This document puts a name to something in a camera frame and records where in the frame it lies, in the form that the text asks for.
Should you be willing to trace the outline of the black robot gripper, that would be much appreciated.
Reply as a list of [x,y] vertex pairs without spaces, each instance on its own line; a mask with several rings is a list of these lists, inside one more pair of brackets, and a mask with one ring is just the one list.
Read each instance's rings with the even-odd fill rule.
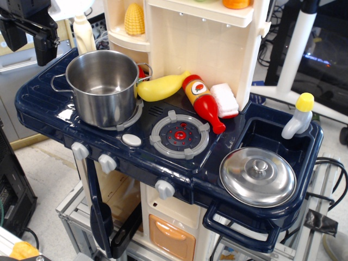
[[1,33],[7,46],[15,52],[27,44],[26,33],[34,35],[39,66],[57,57],[60,44],[58,25],[48,13],[50,7],[51,1],[1,1]]

